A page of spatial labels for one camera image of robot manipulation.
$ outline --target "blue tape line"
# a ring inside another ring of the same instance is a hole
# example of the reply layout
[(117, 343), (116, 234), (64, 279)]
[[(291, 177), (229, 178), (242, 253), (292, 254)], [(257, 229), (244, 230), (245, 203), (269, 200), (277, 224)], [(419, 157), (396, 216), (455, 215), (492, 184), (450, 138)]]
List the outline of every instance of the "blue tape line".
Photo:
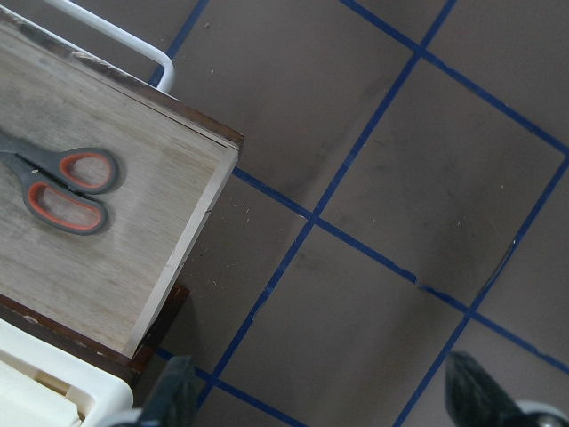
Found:
[(391, 261), (389, 258), (383, 256), (376, 250), (372, 249), (371, 247), (363, 244), (359, 240), (351, 237), (348, 233), (334, 227), (330, 222), (327, 222), (323, 219), (318, 219), (317, 226), (320, 227), (322, 230), (327, 231), (328, 233), (332, 234), (333, 236), (339, 238), (342, 242), (350, 245), (357, 251), (361, 252), (372, 258), (373, 260), (377, 261), (379, 264), (387, 267), (397, 275), (401, 276), (402, 278), (410, 281), (411, 283), (416, 283), (417, 278), (411, 271), (405, 270)]
[(324, 211), (326, 205), (328, 204), (334, 192), (336, 191), (341, 181), (343, 180), (344, 176), (348, 172), (348, 169), (352, 166), (354, 160), (356, 160), (357, 155), (364, 147), (365, 142), (372, 134), (373, 129), (375, 129), (375, 126), (377, 126), (377, 124), (380, 122), (381, 118), (387, 111), (389, 105), (391, 105), (391, 102), (395, 99), (397, 93), (399, 92), (399, 90), (401, 89), (401, 87), (403, 86), (403, 84), (405, 83), (405, 81), (413, 71), (413, 68), (417, 65), (419, 58), (420, 58), (419, 55), (415, 53), (411, 57), (411, 59), (406, 62), (405, 66), (397, 76), (395, 82), (389, 88), (387, 94), (381, 101), (380, 106), (375, 110), (375, 112), (372, 115), (372, 118), (370, 118), (370, 120), (367, 122), (364, 130), (360, 133), (359, 137), (357, 138), (356, 143), (353, 145), (352, 149), (349, 151), (348, 155), (346, 156), (346, 159), (341, 164), (336, 174), (333, 176), (332, 180), (330, 181), (330, 184), (328, 185), (328, 187), (324, 192), (324, 195), (318, 201), (317, 207), (314, 210), (314, 215), (320, 216), (320, 214)]
[[(220, 377), (221, 373), (223, 372), (223, 369), (225, 369), (228, 362), (233, 357), (233, 354), (235, 353), (236, 348), (241, 343), (241, 341), (243, 341), (244, 336), (247, 334), (247, 332), (251, 328), (251, 325), (252, 325), (252, 322), (255, 318), (255, 315), (257, 314), (259, 309), (265, 304), (265, 302), (268, 300), (268, 298), (271, 296), (271, 294), (272, 294), (273, 290), (275, 289), (278, 281), (283, 276), (286, 269), (288, 268), (291, 261), (293, 260), (294, 256), (298, 253), (299, 249), (301, 248), (301, 245), (304, 243), (304, 241), (306, 240), (310, 231), (312, 230), (312, 228), (316, 224), (316, 221), (318, 219), (319, 214), (321, 214), (322, 211), (324, 211), (324, 209), (325, 209), (326, 205), (328, 204), (328, 202), (330, 201), (334, 191), (338, 188), (338, 186), (341, 183), (341, 180), (345, 176), (349, 167), (354, 162), (354, 159), (356, 158), (357, 154), (359, 153), (361, 148), (364, 146), (365, 142), (367, 141), (367, 138), (369, 138), (373, 129), (375, 128), (375, 126), (380, 121), (381, 117), (383, 116), (383, 114), (387, 110), (389, 104), (395, 98), (397, 92), (399, 91), (399, 89), (401, 88), (401, 86), (405, 82), (406, 78), (409, 76), (409, 74), (413, 70), (413, 67), (417, 64), (418, 60), (419, 60), (419, 57), (417, 55), (414, 55), (409, 61), (407, 61), (403, 70), (401, 71), (401, 73), (399, 74), (397, 79), (395, 80), (394, 84), (389, 89), (388, 93), (386, 94), (385, 98), (381, 102), (380, 106), (373, 113), (372, 118), (370, 118), (369, 122), (365, 126), (364, 130), (361, 132), (357, 141), (355, 142), (354, 146), (352, 147), (352, 149), (348, 153), (346, 159), (341, 164), (340, 168), (338, 169), (338, 171), (334, 175), (332, 181), (330, 182), (330, 184), (326, 188), (323, 196), (318, 201), (317, 207), (314, 210), (314, 213), (309, 216), (309, 221), (302, 227), (301, 232), (299, 233), (297, 238), (294, 239), (293, 244), (288, 249), (283, 260), (280, 262), (280, 264), (276, 268), (275, 273), (273, 274), (273, 276), (271, 277), (271, 279), (269, 280), (269, 282), (267, 283), (267, 285), (263, 289), (263, 292), (260, 294), (259, 298), (257, 299), (255, 304), (253, 305), (253, 307), (249, 311), (249, 314), (245, 318), (243, 324), (239, 327), (239, 330), (237, 331), (235, 337), (233, 338), (233, 340), (229, 344), (228, 348), (223, 353), (223, 356), (221, 356), (220, 361), (218, 362), (215, 369), (213, 370), (213, 376), (215, 378)], [(205, 401), (205, 399), (207, 399), (207, 396), (211, 392), (212, 387), (213, 387), (213, 384), (208, 383), (208, 385), (204, 388), (202, 393), (200, 393), (198, 400), (201, 402)]]
[(431, 294), (431, 295), (435, 296), (439, 300), (446, 302), (448, 305), (450, 305), (451, 307), (453, 307), (454, 309), (456, 309), (458, 311), (461, 311), (464, 313), (469, 309), (466, 305), (464, 305), (462, 302), (460, 302), (456, 298), (453, 298), (452, 296), (450, 296), (449, 294), (445, 294), (444, 292), (437, 291), (434, 287), (427, 286), (427, 285), (418, 285), (418, 287), (421, 291), (424, 291), (427, 294)]
[(419, 383), (419, 385), (417, 386), (417, 388), (415, 389), (415, 391), (413, 392), (413, 394), (411, 395), (411, 397), (409, 398), (409, 400), (405, 404), (403, 410), (401, 411), (401, 413), (399, 414), (399, 416), (397, 417), (397, 419), (393, 423), (393, 427), (400, 427), (403, 424), (403, 422), (405, 421), (405, 419), (407, 418), (407, 416), (411, 413), (412, 409), (414, 408), (415, 404), (419, 401), (419, 398), (421, 397), (422, 393), (425, 391), (425, 389), (429, 385), (433, 376), (435, 376), (435, 373), (437, 372), (437, 370), (440, 368), (440, 366), (445, 361), (446, 356), (451, 351), (454, 344), (458, 341), (462, 332), (466, 328), (466, 325), (468, 324), (468, 322), (469, 322), (469, 314), (467, 313), (462, 318), (462, 320), (458, 324), (458, 326), (454, 329), (450, 338), (445, 342), (443, 349), (438, 353), (437, 357), (435, 358), (435, 361), (432, 363), (432, 365), (430, 366), (427, 373), (423, 376), (423, 378), (421, 379), (421, 382)]
[[(239, 346), (241, 341), (243, 341), (245, 334), (247, 334), (247, 332), (251, 328), (255, 316), (259, 312), (260, 308), (265, 304), (265, 302), (267, 302), (272, 292), (275, 290), (276, 284), (278, 283), (280, 278), (284, 275), (286, 269), (292, 262), (294, 256), (298, 253), (302, 243), (304, 243), (304, 241), (306, 240), (313, 226), (314, 226), (313, 221), (309, 221), (306, 224), (304, 224), (304, 226), (301, 229), (301, 232), (296, 237), (296, 239), (294, 239), (293, 244), (289, 247), (288, 251), (286, 251), (283, 260), (279, 263), (278, 267), (276, 268), (276, 271), (273, 273), (273, 276), (270, 278), (267, 285), (263, 289), (262, 293), (259, 295), (259, 298), (257, 299), (255, 304), (247, 314), (247, 317), (245, 318), (244, 322), (239, 327), (239, 330), (237, 331), (236, 335), (233, 337), (233, 340), (231, 340), (231, 343), (229, 344), (229, 346), (221, 356), (220, 361), (217, 363), (215, 369), (213, 370), (214, 378), (220, 377), (221, 373), (223, 372), (223, 370), (225, 369), (225, 367), (233, 357), (233, 354), (235, 353), (237, 347)], [(200, 393), (198, 399), (200, 401), (204, 401), (207, 398), (207, 395), (211, 392), (212, 387), (213, 384), (209, 383), (208, 386), (204, 388), (202, 393)]]
[(383, 31), (388, 36), (392, 37), (393, 39), (397, 40), (399, 43), (403, 44), (405, 47), (412, 49), (414, 52), (418, 53), (425, 61), (429, 62), (430, 64), (437, 67), (439, 70), (443, 71), (446, 75), (448, 75), (453, 80), (457, 81), (471, 92), (473, 92), (478, 97), (482, 98), (486, 102), (488, 102), (493, 107), (497, 108), (500, 112), (514, 120), (516, 123), (524, 127), (530, 133), (535, 134), (543, 141), (547, 142), (553, 148), (561, 151), (564, 154), (569, 154), (569, 147), (550, 135), (549, 133), (545, 132), (541, 129), (538, 125), (534, 122), (529, 120), (528, 118), (522, 116), (514, 109), (509, 107), (505, 102), (499, 100), (497, 97), (490, 94), (481, 86), (474, 83), (472, 80), (465, 77), (456, 69), (453, 69), (447, 66), (442, 60), (440, 60), (436, 55), (426, 50), (426, 46), (430, 41), (432, 41), (434, 35), (436, 34), (437, 30), (443, 24), (445, 18), (450, 13), (455, 0), (449, 1), (445, 4), (445, 7), (437, 17), (437, 20), (434, 22), (433, 26), (429, 29), (429, 32), (423, 38), (421, 44), (416, 44), (412, 39), (403, 35), (393, 27), (391, 27), (387, 22), (383, 21), (373, 13), (369, 12), (365, 9), (362, 5), (358, 4), (353, 0), (340, 0), (342, 4), (345, 4), (349, 9), (353, 12), (357, 13), (359, 16), (370, 22), (372, 25)]
[(290, 210), (297, 213), (298, 215), (303, 216), (304, 218), (307, 219), (310, 217), (311, 212), (308, 209), (305, 209), (301, 205), (293, 202), (287, 196), (284, 196), (282, 193), (279, 193), (275, 189), (272, 189), (270, 186), (259, 181), (257, 178), (251, 176), (243, 169), (239, 169), (238, 167), (236, 167), (235, 169), (233, 169), (233, 175), (239, 178), (241, 181), (251, 185), (261, 193), (265, 194), (266, 196), (269, 196), (272, 199), (276, 200), (281, 205), (288, 207)]
[(448, 15), (450, 14), (455, 4), (456, 0), (449, 0), (445, 3), (443, 9), (441, 9), (435, 18), (435, 21), (431, 24), (429, 30), (427, 31), (427, 34), (425, 34), (425, 37), (423, 37), (421, 40), (421, 47), (427, 47), (429, 46), (430, 42), (433, 41), (433, 38), (445, 23), (446, 18), (448, 18)]
[[(188, 18), (181, 26), (180, 31), (178, 31), (178, 34), (172, 40), (170, 47), (166, 51), (166, 55), (168, 55), (170, 59), (173, 60), (176, 57), (176, 54), (180, 50), (184, 41), (186, 40), (186, 37), (188, 36), (189, 32), (194, 27), (194, 25), (196, 25), (197, 20), (199, 19), (200, 15), (204, 11), (208, 3), (209, 0), (199, 0), (197, 4), (194, 6), (194, 9), (192, 9), (192, 12), (189, 13)], [(149, 79), (148, 84), (156, 87), (163, 73), (164, 73), (164, 68), (162, 66), (159, 65), (158, 67), (156, 67), (156, 70), (154, 71), (152, 77)]]
[(440, 366), (445, 361), (446, 356), (448, 355), (448, 353), (450, 352), (450, 350), (452, 349), (454, 344), (456, 344), (456, 342), (458, 341), (459, 337), (461, 336), (462, 332), (464, 331), (464, 328), (466, 327), (468, 322), (473, 318), (473, 316), (476, 314), (478, 307), (480, 307), (480, 304), (482, 303), (484, 298), (488, 295), (488, 293), (492, 289), (493, 285), (496, 283), (496, 280), (498, 279), (498, 277), (500, 276), (500, 274), (503, 272), (504, 268), (508, 264), (508, 261), (511, 259), (512, 255), (514, 254), (516, 249), (519, 247), (519, 244), (522, 241), (522, 239), (524, 238), (525, 233), (530, 229), (531, 225), (533, 224), (533, 221), (535, 220), (538, 213), (540, 212), (540, 210), (543, 208), (543, 206), (545, 205), (545, 203), (547, 202), (547, 200), (551, 196), (551, 193), (553, 192), (555, 187), (558, 185), (559, 181), (561, 180), (564, 173), (566, 172), (568, 166), (569, 166), (569, 161), (566, 157), (565, 160), (562, 162), (562, 164), (556, 170), (556, 172), (553, 175), (553, 177), (551, 178), (551, 180), (549, 180), (549, 183), (548, 183), (546, 189), (541, 193), (541, 196), (538, 199), (538, 201), (535, 203), (535, 205), (533, 206), (532, 211), (527, 215), (524, 223), (522, 224), (519, 231), (517, 232), (516, 237), (515, 237), (512, 245), (510, 246), (509, 250), (506, 252), (500, 266), (492, 274), (492, 276), (490, 277), (490, 279), (488, 280), (486, 285), (483, 287), (481, 292), (474, 299), (472, 304), (470, 304), (470, 307), (466, 311), (466, 313), (464, 314), (462, 321), (454, 329), (453, 333), (451, 334), (451, 337), (446, 341), (445, 345), (443, 346), (443, 349), (438, 353), (437, 358), (435, 359), (435, 361), (433, 362), (433, 364), (429, 368), (429, 371), (427, 371), (427, 373), (422, 378), (421, 382), (419, 383), (419, 385), (417, 386), (417, 388), (413, 392), (413, 395), (409, 398), (409, 400), (405, 404), (403, 410), (401, 411), (401, 413), (397, 417), (395, 423), (393, 424), (394, 427), (399, 427), (402, 425), (402, 423), (405, 421), (405, 418), (409, 415), (409, 413), (411, 412), (411, 410), (413, 409), (415, 404), (419, 401), (419, 398), (421, 397), (422, 393), (425, 391), (425, 389), (429, 385), (433, 376), (435, 375), (437, 370), (440, 368)]
[(568, 365), (561, 362), (560, 360), (555, 359), (554, 357), (552, 357), (548, 354), (545, 354), (545, 353), (539, 351), (537, 349), (537, 347), (531, 345), (529, 342), (527, 342), (524, 339), (522, 339), (521, 337), (511, 333), (509, 330), (498, 325), (497, 323), (492, 322), (489, 318), (486, 318), (485, 316), (482, 316), (479, 313), (475, 313), (472, 316), (472, 318), (475, 321), (477, 321), (478, 323), (480, 323), (481, 325), (488, 327), (489, 329), (494, 331), (496, 334), (503, 336), (507, 340), (509, 340), (509, 341), (513, 342), (514, 344), (518, 345), (519, 347), (521, 347), (522, 349), (529, 351), (534, 356), (537, 356), (538, 358), (547, 362), (548, 364), (552, 365), (553, 367), (556, 367), (557, 369), (563, 371), (564, 373), (569, 374), (569, 366)]
[(289, 415), (275, 409), (260, 400), (257, 400), (253, 396), (241, 391), (230, 384), (227, 384), (223, 381), (220, 381), (217, 387), (226, 393), (230, 394), (231, 396), (242, 400), (243, 402), (248, 403), (249, 405), (256, 407), (257, 409), (263, 411), (264, 413), (271, 415), (272, 417), (276, 418), (277, 420), (291, 425), (292, 427), (306, 427), (306, 424), (301, 423), (300, 421), (295, 420), (294, 418), (290, 417)]
[(453, 69), (453, 68), (447, 66), (444, 62), (442, 62), (434, 54), (425, 51), (423, 53), (423, 59), (425, 61), (429, 62), (430, 64), (434, 65), (435, 67), (437, 67), (441, 71), (443, 71), (446, 75), (448, 75), (450, 78), (452, 78), (456, 82), (460, 83), (461, 85), (463, 85), (464, 87), (469, 89), (471, 92), (476, 94), (479, 98), (482, 98), (484, 101), (488, 102), (490, 105), (492, 105), (493, 107), (498, 109), (500, 112), (502, 112), (503, 114), (505, 114), (506, 116), (508, 116), (512, 120), (514, 120), (516, 123), (518, 123), (519, 125), (524, 127), (524, 129), (526, 129), (530, 133), (533, 133), (534, 135), (538, 136), (543, 141), (547, 142), (551, 147), (561, 151), (562, 153), (564, 153), (566, 155), (569, 154), (569, 148), (566, 145), (564, 145), (561, 141), (559, 141), (558, 139), (556, 139), (555, 137), (553, 137), (549, 133), (545, 132), (538, 125), (536, 125), (535, 123), (533, 123), (532, 121), (530, 121), (526, 117), (524, 117), (521, 114), (519, 114), (518, 112), (516, 112), (514, 109), (509, 107), (505, 102), (500, 101), (498, 98), (493, 96), (491, 93), (486, 91), (481, 86), (479, 86), (476, 83), (474, 83), (473, 81), (469, 80), (467, 77), (465, 77), (463, 74), (461, 74), (456, 69)]
[(391, 27), (385, 20), (382, 20), (379, 16), (371, 13), (358, 2), (355, 2), (354, 0), (340, 0), (340, 3), (344, 4), (350, 10), (357, 13), (359, 16), (367, 20), (375, 27), (379, 28), (391, 38), (397, 40), (400, 44), (403, 44), (409, 49), (417, 49), (418, 45), (411, 38), (407, 37), (405, 34), (401, 33), (394, 27)]

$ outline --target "floor tile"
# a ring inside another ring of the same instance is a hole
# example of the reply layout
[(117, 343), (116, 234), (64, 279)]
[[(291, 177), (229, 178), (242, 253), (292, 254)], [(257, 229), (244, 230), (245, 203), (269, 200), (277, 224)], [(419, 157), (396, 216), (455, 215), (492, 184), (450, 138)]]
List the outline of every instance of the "floor tile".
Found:
[(324, 212), (326, 220), (468, 303), (562, 156), (421, 62)]
[(567, 209), (565, 175), (479, 311), (569, 365)]
[[(197, 0), (80, 0), (76, 3), (166, 51)], [(4, 0), (2, 5), (142, 80), (147, 81), (156, 69), (157, 64), (152, 60), (103, 36), (78, 20), (69, 18), (43, 1)]]
[(314, 229), (222, 378), (312, 426), (390, 425), (460, 318)]
[(544, 130), (569, 140), (569, 3), (457, 2), (431, 51)]
[(230, 178), (178, 278), (190, 296), (163, 347), (212, 371), (304, 222)]
[(360, 0), (359, 3), (419, 43), (445, 5), (445, 0), (431, 0), (429, 2), (420, 0), (397, 0), (396, 2)]
[(240, 167), (312, 208), (409, 57), (340, 2), (212, 0), (172, 94), (244, 133)]
[[(478, 323), (470, 322), (453, 350), (466, 351), (514, 400), (534, 400), (569, 413), (569, 376)], [(445, 410), (445, 366), (403, 424), (452, 427)]]
[(167, 363), (166, 360), (157, 355), (152, 356), (152, 359), (150, 359), (138, 381), (132, 388), (132, 394), (134, 395), (133, 407), (142, 407), (144, 405), (144, 402), (146, 402), (148, 395), (156, 384), (156, 380), (160, 374), (162, 374), (162, 371), (164, 371)]
[(279, 427), (281, 423), (256, 407), (234, 398), (225, 391), (214, 389), (200, 408), (195, 421), (196, 427)]

